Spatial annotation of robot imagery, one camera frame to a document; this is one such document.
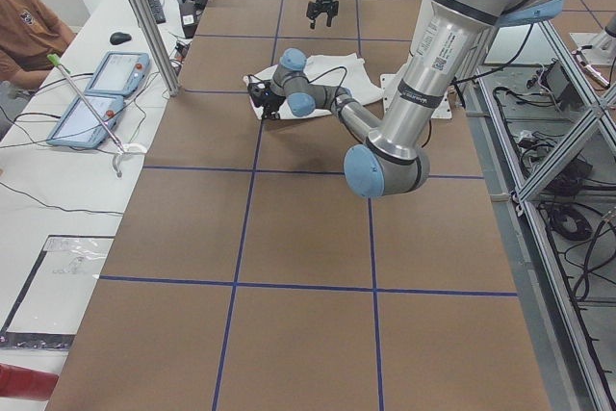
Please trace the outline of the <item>blue teach pendant far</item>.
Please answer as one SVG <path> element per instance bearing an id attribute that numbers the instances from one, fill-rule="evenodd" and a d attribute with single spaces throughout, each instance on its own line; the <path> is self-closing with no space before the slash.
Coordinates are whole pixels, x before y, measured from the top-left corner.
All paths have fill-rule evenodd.
<path id="1" fill-rule="evenodd" d="M 150 67 L 146 53 L 106 53 L 86 86 L 86 94 L 128 97 L 139 87 Z"/>

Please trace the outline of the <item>white long-sleeve printed shirt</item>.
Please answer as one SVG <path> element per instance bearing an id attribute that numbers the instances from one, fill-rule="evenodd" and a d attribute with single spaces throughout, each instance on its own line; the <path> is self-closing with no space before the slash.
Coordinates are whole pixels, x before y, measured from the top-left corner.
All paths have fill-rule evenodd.
<path id="1" fill-rule="evenodd" d="M 368 105 L 382 99 L 383 90 L 370 80 L 366 69 L 365 61 L 359 58 L 356 53 L 349 55 L 311 55 L 307 57 L 304 73 L 313 85 L 338 86 L 350 90 L 351 96 L 361 105 Z M 272 65 L 254 75 L 245 75 L 244 83 L 259 83 L 260 80 L 268 80 L 273 76 L 277 64 Z M 327 110 L 316 109 L 313 113 L 305 117 L 296 117 L 292 114 L 286 100 L 279 110 L 280 119 L 300 119 L 319 116 L 330 116 Z"/>

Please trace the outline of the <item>metal grabber stick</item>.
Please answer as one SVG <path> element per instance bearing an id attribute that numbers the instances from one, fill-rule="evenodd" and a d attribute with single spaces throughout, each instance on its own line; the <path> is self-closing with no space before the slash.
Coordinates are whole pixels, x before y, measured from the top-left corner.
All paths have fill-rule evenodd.
<path id="1" fill-rule="evenodd" d="M 121 163 L 122 158 L 125 156 L 130 156 L 132 154 L 131 149 L 134 149 L 134 153 L 139 152 L 141 154 L 145 154 L 146 148 L 139 143 L 123 143 L 109 126 L 109 121 L 112 120 L 116 114 L 112 113 L 110 118 L 104 119 L 92 106 L 92 104 L 90 103 L 90 101 L 88 100 L 88 97 L 84 94 L 84 92 L 75 84 L 68 69 L 61 63 L 60 57 L 56 54 L 48 54 L 47 59 L 53 66 L 55 66 L 60 71 L 60 73 L 69 83 L 71 88 L 74 90 L 74 92 L 77 95 L 77 101 L 78 102 L 82 101 L 85 104 L 85 106 L 89 109 L 92 116 L 96 119 L 98 126 L 101 127 L 107 133 L 109 138 L 115 144 L 116 153 L 114 154 L 114 157 L 112 159 L 112 167 L 115 171 L 116 177 L 121 178 L 122 171 L 120 168 L 120 163 Z"/>

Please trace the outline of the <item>blue teach pendant near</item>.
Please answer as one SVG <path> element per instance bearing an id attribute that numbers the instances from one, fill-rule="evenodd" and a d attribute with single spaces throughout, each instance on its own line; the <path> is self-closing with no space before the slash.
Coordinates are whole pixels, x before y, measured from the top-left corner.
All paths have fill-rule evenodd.
<path id="1" fill-rule="evenodd" d="M 124 99 L 119 95 L 88 94 L 87 99 L 107 126 L 113 129 L 124 109 Z M 46 142 L 54 146 L 91 149 L 107 138 L 107 131 L 99 124 L 85 102 L 76 97 L 50 132 Z"/>

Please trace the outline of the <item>black computer mouse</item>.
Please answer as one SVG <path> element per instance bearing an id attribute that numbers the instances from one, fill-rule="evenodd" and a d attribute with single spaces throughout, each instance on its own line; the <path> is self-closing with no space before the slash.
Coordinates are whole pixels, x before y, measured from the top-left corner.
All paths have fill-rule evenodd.
<path id="1" fill-rule="evenodd" d="M 122 43 L 128 42 L 132 39 L 132 36 L 128 33 L 124 32 L 114 32 L 109 37 L 109 42 L 111 45 L 121 45 Z"/>

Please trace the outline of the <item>red cylinder object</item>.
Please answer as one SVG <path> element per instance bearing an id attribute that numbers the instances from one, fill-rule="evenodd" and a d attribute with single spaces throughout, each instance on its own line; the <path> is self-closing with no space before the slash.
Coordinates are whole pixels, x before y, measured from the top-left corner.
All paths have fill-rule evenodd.
<path id="1" fill-rule="evenodd" d="M 58 380 L 55 373 L 1 364 L 1 397 L 49 400 Z"/>

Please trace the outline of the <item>aluminium frame column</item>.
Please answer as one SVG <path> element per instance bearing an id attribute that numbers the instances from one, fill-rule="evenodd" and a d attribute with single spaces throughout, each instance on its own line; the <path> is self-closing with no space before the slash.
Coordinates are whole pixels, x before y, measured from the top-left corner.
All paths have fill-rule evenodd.
<path id="1" fill-rule="evenodd" d="M 138 24 L 145 36 L 150 55 L 163 77 L 170 96 L 176 96 L 180 89 L 179 81 L 174 68 L 171 65 L 164 42 L 154 17 L 149 9 L 147 0 L 128 0 L 134 12 Z"/>

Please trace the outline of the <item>aluminium truss frame right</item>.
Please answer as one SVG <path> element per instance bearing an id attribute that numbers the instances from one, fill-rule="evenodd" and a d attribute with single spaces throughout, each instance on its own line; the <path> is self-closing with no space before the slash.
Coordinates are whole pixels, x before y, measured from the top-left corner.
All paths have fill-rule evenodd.
<path id="1" fill-rule="evenodd" d="M 468 87 L 528 254 L 558 409 L 615 406 L 615 40 L 578 15 L 489 35 Z M 561 61 L 583 103 L 560 111 L 540 78 Z"/>

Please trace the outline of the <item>person in brown shirt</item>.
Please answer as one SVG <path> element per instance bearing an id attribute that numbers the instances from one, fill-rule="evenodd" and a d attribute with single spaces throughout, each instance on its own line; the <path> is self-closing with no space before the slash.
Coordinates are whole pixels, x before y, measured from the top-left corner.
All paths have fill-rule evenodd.
<path id="1" fill-rule="evenodd" d="M 41 0 L 1 0 L 1 80 L 37 90 L 76 34 Z"/>

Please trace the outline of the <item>blue teach pendant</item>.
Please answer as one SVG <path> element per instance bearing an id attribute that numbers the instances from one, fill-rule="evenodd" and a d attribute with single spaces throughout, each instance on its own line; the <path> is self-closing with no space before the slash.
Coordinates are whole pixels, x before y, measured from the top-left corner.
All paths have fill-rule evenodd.
<path id="1" fill-rule="evenodd" d="M 87 99 L 107 126 L 113 129 L 124 109 L 124 99 L 119 95 L 88 94 Z M 85 102 L 76 97 L 50 132 L 46 142 L 54 146 L 91 149 L 107 138 L 107 131 L 99 124 Z"/>
<path id="2" fill-rule="evenodd" d="M 128 97 L 139 87 L 150 67 L 146 53 L 106 53 L 86 86 L 86 94 Z"/>

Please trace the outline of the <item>black keyboard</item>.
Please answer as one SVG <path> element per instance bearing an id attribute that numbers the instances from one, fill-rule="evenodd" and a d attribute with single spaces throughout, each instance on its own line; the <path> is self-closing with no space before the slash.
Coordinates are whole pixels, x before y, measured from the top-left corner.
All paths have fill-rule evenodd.
<path id="1" fill-rule="evenodd" d="M 161 0 L 146 0 L 150 12 L 157 24 L 163 24 L 166 22 L 166 16 L 164 12 Z"/>

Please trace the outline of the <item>clear plastic sleeve sheet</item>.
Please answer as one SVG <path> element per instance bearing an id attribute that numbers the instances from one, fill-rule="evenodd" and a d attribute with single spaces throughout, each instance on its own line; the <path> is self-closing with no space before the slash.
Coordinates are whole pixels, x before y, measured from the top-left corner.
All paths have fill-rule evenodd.
<path id="1" fill-rule="evenodd" d="M 1 348 L 70 350 L 113 240 L 48 236 L 1 324 Z"/>

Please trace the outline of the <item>black electronics box floor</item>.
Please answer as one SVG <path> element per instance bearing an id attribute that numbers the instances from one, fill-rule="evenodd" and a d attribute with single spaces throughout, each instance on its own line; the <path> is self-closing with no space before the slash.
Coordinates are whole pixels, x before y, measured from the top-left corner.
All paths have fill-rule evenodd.
<path id="1" fill-rule="evenodd" d="M 540 78 L 540 83 L 550 91 L 560 111 L 578 112 L 583 108 L 581 98 L 561 61 L 553 60 L 547 66 Z"/>

